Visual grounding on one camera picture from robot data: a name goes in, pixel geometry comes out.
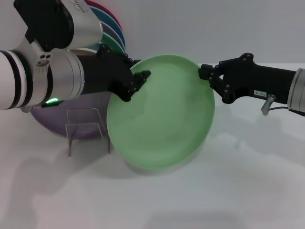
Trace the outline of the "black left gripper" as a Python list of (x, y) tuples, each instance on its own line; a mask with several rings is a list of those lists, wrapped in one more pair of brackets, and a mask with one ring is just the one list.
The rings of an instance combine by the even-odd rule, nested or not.
[(146, 83), (151, 71), (132, 74), (130, 68), (141, 60), (127, 54), (112, 51), (105, 44), (94, 55), (79, 56), (84, 71), (84, 86), (81, 94), (111, 92), (124, 102), (131, 100), (133, 93)]

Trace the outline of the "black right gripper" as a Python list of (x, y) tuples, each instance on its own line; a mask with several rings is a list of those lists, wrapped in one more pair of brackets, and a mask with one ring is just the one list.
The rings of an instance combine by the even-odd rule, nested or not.
[(287, 104), (296, 72), (261, 66), (254, 63), (253, 58), (252, 54), (245, 53), (238, 58), (220, 61), (216, 66), (202, 64), (198, 69), (199, 77), (209, 78), (210, 87), (225, 104), (245, 96), (265, 100), (271, 94), (277, 103)]

